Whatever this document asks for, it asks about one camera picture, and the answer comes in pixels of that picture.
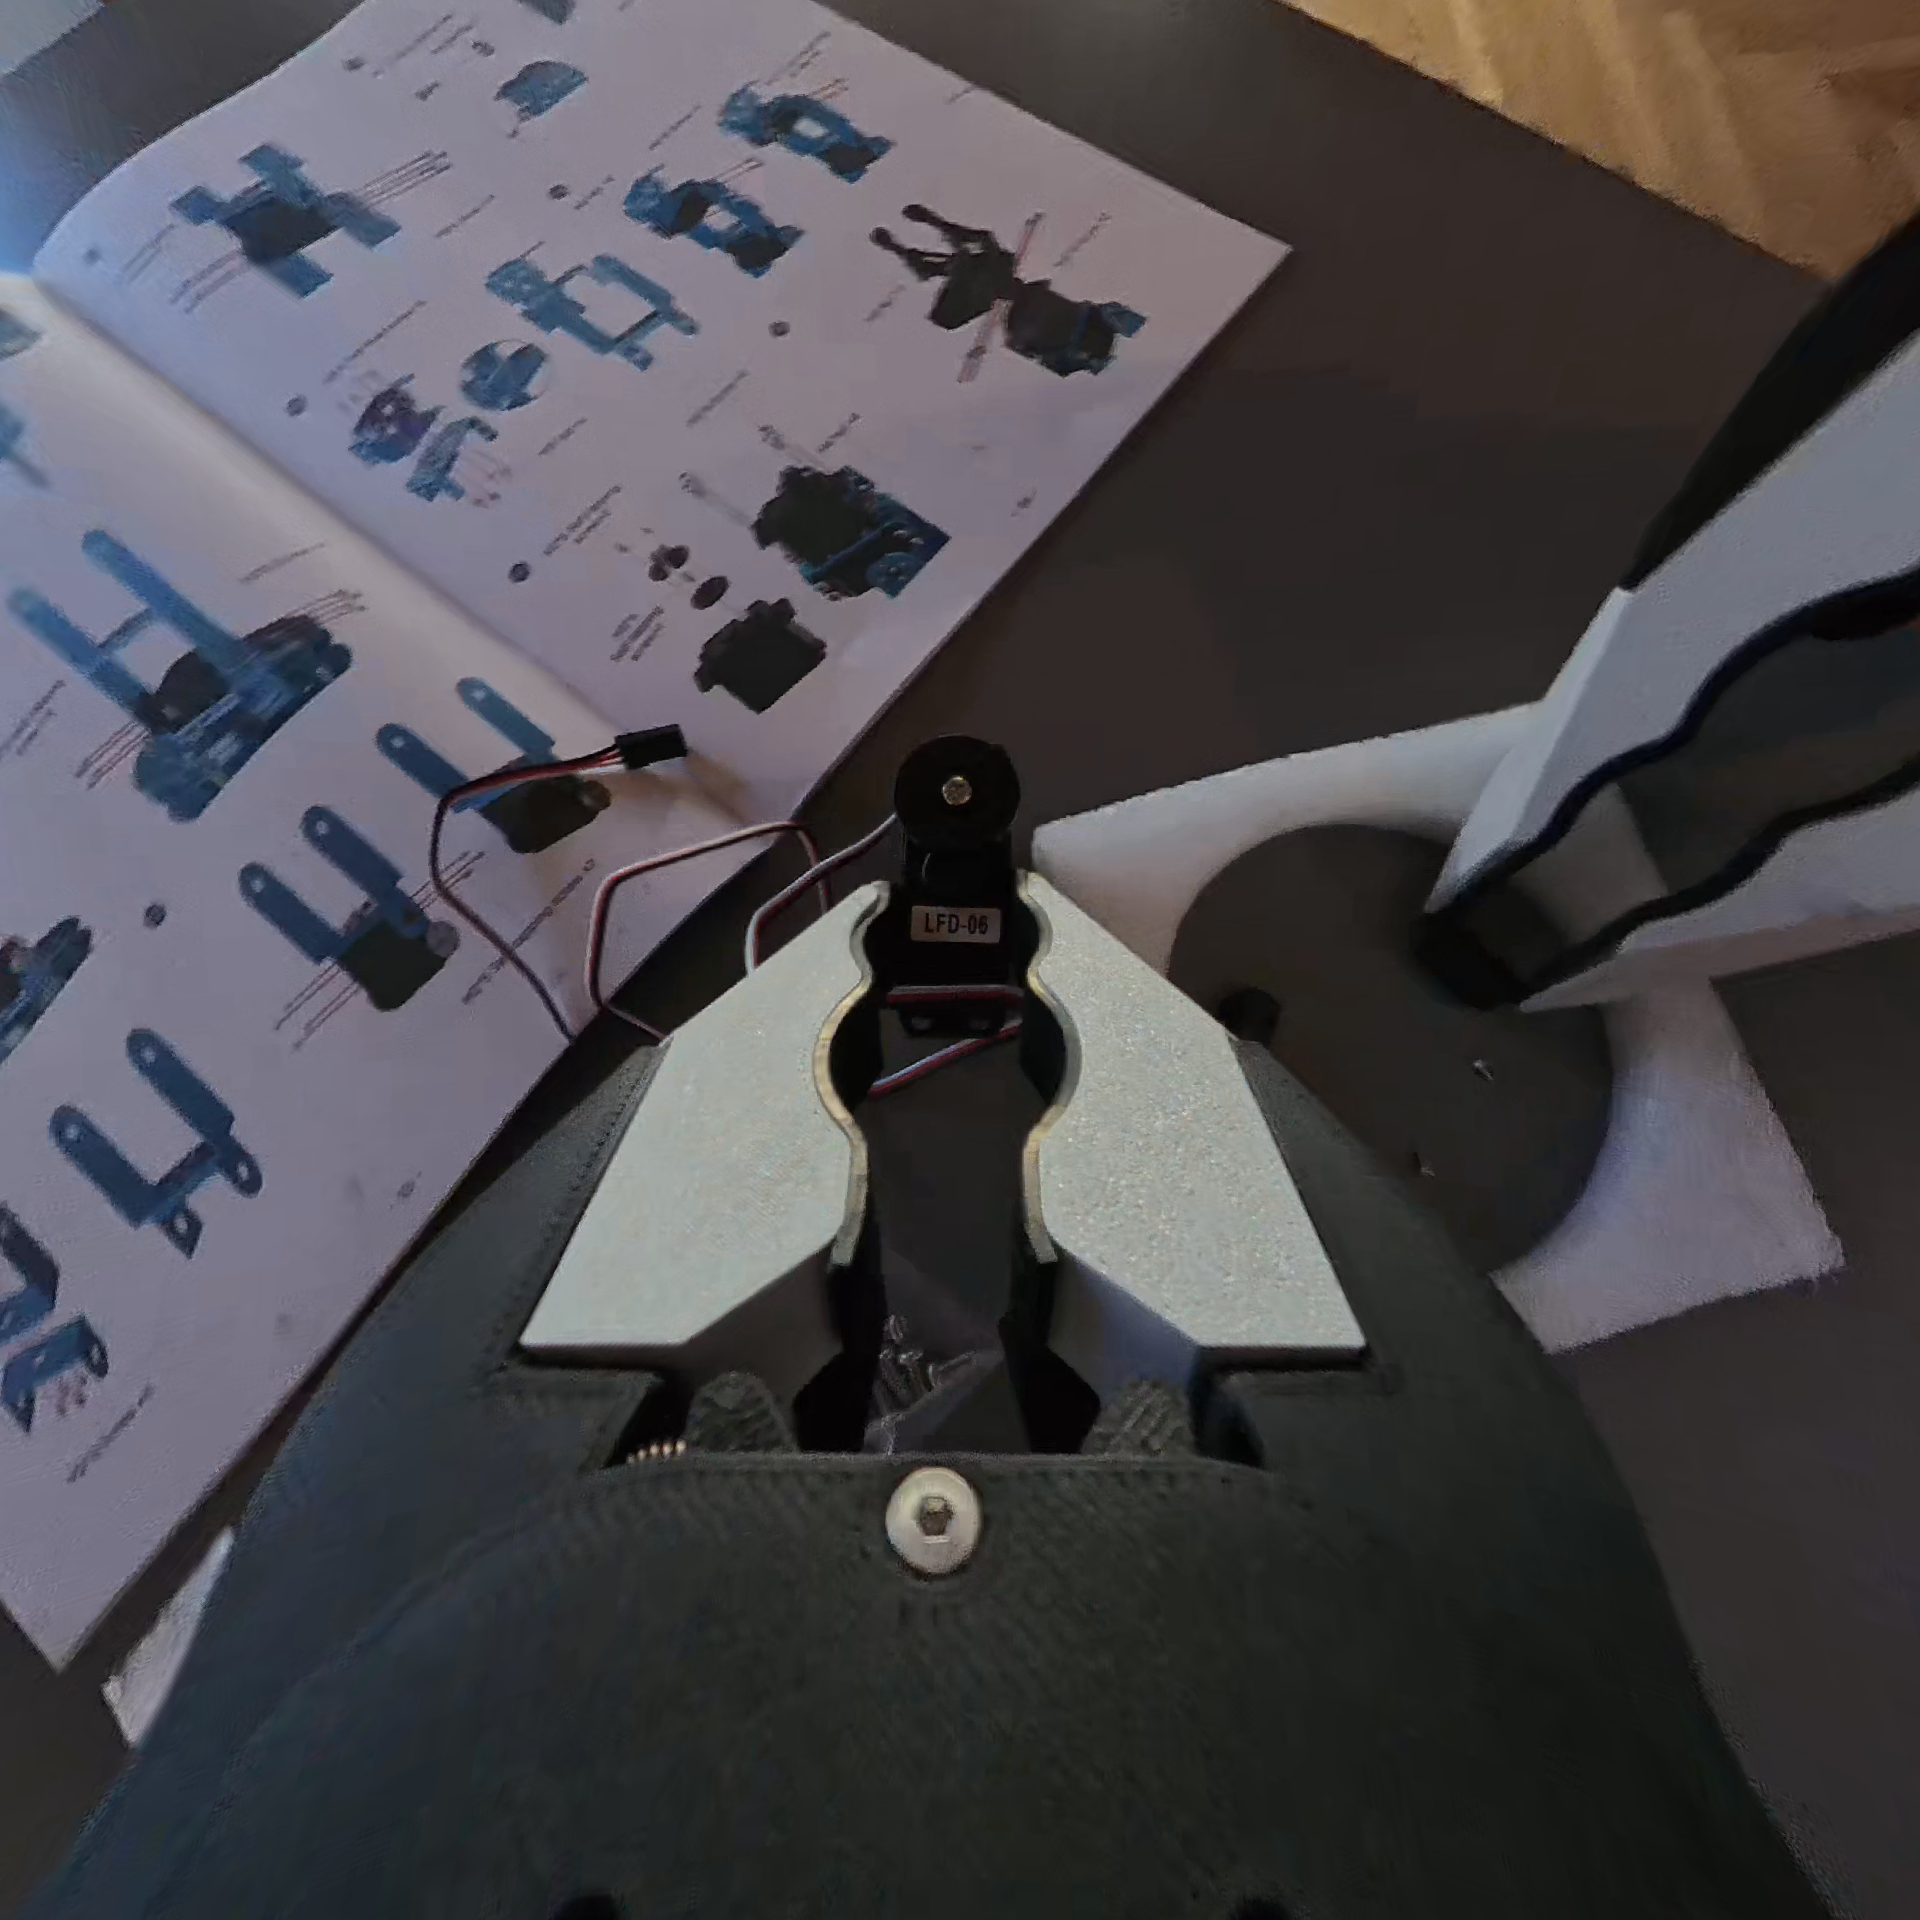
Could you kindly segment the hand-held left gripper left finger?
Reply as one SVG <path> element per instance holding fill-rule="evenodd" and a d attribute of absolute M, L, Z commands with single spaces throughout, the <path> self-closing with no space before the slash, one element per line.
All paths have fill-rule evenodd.
<path fill-rule="evenodd" d="M 831 1045 L 873 990 L 887 901 L 857 888 L 658 1050 L 518 1335 L 529 1361 L 750 1375 L 801 1446 L 862 1449 L 883 1307 Z"/>

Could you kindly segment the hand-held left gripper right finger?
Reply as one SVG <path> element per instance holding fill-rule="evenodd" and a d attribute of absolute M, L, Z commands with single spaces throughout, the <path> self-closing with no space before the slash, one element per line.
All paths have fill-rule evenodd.
<path fill-rule="evenodd" d="M 1229 1029 L 1041 877 L 1022 1065 L 1018 1423 L 1077 1449 L 1145 1382 L 1342 1376 L 1369 1341 Z"/>

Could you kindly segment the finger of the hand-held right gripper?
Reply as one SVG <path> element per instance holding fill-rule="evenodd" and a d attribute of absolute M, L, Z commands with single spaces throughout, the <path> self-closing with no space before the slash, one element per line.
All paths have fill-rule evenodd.
<path fill-rule="evenodd" d="M 1626 1002 L 1775 969 L 1918 930 L 1914 785 L 1795 825 L 1759 866 L 1697 904 L 1634 904 L 1593 935 L 1522 1010 Z"/>
<path fill-rule="evenodd" d="M 1607 598 L 1481 790 L 1427 905 L 1528 858 L 1584 778 L 1667 738 L 1709 675 L 1775 623 L 1913 570 L 1914 453 L 1907 342 L 1641 585 Z"/>

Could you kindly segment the dark grey desk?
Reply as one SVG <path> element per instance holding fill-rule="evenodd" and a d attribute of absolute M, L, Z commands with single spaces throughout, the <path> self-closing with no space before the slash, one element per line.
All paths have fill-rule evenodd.
<path fill-rule="evenodd" d="M 1402 142 L 1282 7 L 817 7 L 1287 245 L 833 765 L 849 825 L 937 736 L 1080 809 L 1538 710 L 1809 312 L 1547 158 Z M 1848 1242 L 1550 1351 L 1408 1146 L 1234 1038 L 1369 1361 L 1128 1384 L 1079 1448 L 1018 1423 L 1008 1144 L 927 1167 L 992 1235 L 1008 1446 L 819 1451 L 750 1375 L 529 1361 L 627 1043 L 394 1263 L 22 1913 L 1827 1915 L 1734 1655 L 1888 1719 L 1825 1813 L 1914 1867 L 1914 937 L 1859 953 L 1759 985 L 1759 1064 L 1792 1146 L 1805 1072 L 1848 1098 L 1815 1189 L 1893 1209 L 1886 1302 Z"/>

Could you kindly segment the open instruction manual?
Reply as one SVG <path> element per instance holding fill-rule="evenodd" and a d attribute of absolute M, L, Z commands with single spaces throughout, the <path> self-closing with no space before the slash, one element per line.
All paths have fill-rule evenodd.
<path fill-rule="evenodd" d="M 5 278 L 5 1610 L 64 1667 L 1288 247 L 817 5 L 363 5 Z"/>

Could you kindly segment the white foam frame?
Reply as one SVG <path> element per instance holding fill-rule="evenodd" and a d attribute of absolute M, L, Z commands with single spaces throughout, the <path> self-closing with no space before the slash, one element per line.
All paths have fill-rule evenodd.
<path fill-rule="evenodd" d="M 1041 824 L 1033 865 L 1154 973 L 1206 882 L 1322 829 L 1448 848 L 1535 704 L 1266 759 Z M 1594 1168 L 1538 1250 L 1494 1275 L 1570 1351 L 1842 1263 L 1813 1183 L 1714 984 L 1600 1006 L 1613 1091 Z"/>

